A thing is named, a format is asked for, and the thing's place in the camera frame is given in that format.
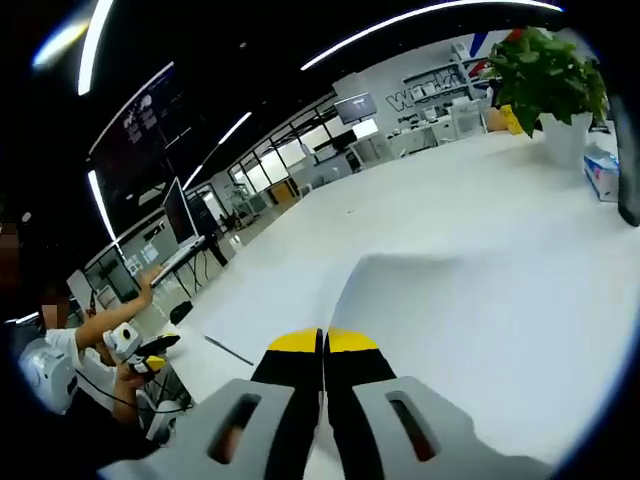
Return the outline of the person's left hand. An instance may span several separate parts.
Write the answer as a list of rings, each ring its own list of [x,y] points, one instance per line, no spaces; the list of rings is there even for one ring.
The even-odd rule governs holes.
[[[146,380],[143,375],[133,372],[126,363],[117,366],[117,376],[114,384],[114,396],[129,403],[136,402],[136,392],[144,386]]]

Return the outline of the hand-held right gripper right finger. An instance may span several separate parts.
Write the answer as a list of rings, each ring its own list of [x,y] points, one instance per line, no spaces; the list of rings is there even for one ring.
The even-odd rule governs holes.
[[[328,419],[348,479],[548,479],[549,465],[482,442],[469,414],[397,376],[366,335],[329,329]]]

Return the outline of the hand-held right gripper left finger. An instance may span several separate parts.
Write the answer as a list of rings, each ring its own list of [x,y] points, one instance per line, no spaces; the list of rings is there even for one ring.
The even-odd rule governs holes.
[[[300,479],[323,403],[323,332],[285,334],[250,379],[232,379],[176,423],[165,447],[103,479]]]

